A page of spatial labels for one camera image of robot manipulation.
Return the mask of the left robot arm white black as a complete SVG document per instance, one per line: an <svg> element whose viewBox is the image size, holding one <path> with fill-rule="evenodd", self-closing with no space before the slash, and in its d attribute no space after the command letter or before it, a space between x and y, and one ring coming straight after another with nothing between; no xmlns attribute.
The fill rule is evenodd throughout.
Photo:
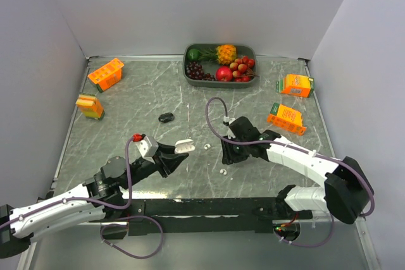
<svg viewBox="0 0 405 270"><path fill-rule="evenodd" d="M132 198L124 198L123 190L158 172L163 178L172 174L192 152L191 139L165 145L148 136L136 135L134 143L140 157L134 162L125 157L112 157L87 181L76 187L27 207L1 206L1 258L16 256L44 235L86 221L119 220L130 209Z"/></svg>

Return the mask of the black charging case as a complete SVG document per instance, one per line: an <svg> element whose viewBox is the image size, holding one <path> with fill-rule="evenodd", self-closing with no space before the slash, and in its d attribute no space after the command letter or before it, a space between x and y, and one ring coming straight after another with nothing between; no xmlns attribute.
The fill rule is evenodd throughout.
<svg viewBox="0 0 405 270"><path fill-rule="evenodd" d="M158 121L160 123L169 123L175 119L175 116L173 113L164 113L159 115Z"/></svg>

